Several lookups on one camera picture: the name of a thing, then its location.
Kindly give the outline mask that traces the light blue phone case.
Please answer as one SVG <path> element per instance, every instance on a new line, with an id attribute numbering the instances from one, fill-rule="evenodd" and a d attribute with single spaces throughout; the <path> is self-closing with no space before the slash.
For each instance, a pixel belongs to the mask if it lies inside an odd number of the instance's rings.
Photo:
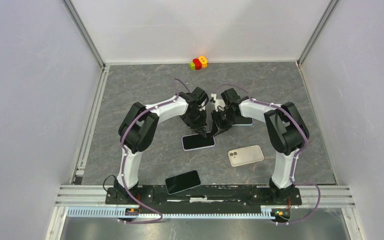
<path id="1" fill-rule="evenodd" d="M 233 126 L 252 126 L 254 120 L 251 117 L 238 116 L 233 120 Z"/>

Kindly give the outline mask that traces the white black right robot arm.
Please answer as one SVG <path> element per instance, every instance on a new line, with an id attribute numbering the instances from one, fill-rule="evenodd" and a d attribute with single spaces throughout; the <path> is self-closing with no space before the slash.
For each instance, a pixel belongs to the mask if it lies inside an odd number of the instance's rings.
<path id="1" fill-rule="evenodd" d="M 213 137 L 228 131 L 239 117 L 251 118 L 266 125 L 272 147 L 276 151 L 275 168 L 269 184 L 269 199 L 282 204 L 289 198 L 287 188 L 294 184 L 295 165 L 310 133 L 297 107 L 292 102 L 275 104 L 253 97 L 240 97 L 234 88 L 223 91 L 220 97 L 211 94 L 214 104 L 211 113 Z"/>

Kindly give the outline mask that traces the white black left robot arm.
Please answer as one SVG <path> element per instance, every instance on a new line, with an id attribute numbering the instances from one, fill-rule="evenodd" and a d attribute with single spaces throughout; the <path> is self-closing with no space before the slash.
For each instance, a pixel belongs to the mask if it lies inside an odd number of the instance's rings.
<path id="1" fill-rule="evenodd" d="M 122 147 L 122 160 L 117 181 L 122 186 L 118 197 L 125 204 L 133 203 L 137 198 L 134 188 L 139 182 L 139 166 L 143 152 L 151 145 L 157 126 L 171 118 L 179 117 L 187 127 L 202 138 L 207 138 L 206 104 L 208 94 L 196 87 L 192 92 L 179 92 L 173 97 L 144 105 L 134 103 L 122 121 L 118 134 Z"/>

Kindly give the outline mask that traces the black smartphone front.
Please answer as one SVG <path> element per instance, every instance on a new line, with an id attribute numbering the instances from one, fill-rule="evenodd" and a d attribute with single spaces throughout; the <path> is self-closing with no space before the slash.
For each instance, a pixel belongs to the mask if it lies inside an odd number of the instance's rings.
<path id="1" fill-rule="evenodd" d="M 173 195 L 201 185 L 197 170 L 185 172 L 165 180 L 167 193 Z"/>

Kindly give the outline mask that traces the beige translucent phone case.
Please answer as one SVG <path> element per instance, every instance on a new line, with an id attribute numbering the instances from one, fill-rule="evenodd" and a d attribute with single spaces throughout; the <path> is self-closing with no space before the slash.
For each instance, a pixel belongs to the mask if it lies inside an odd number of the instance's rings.
<path id="1" fill-rule="evenodd" d="M 233 167 L 239 167 L 261 162 L 264 160 L 264 155 L 259 145 L 252 145 L 230 150 L 228 158 Z"/>

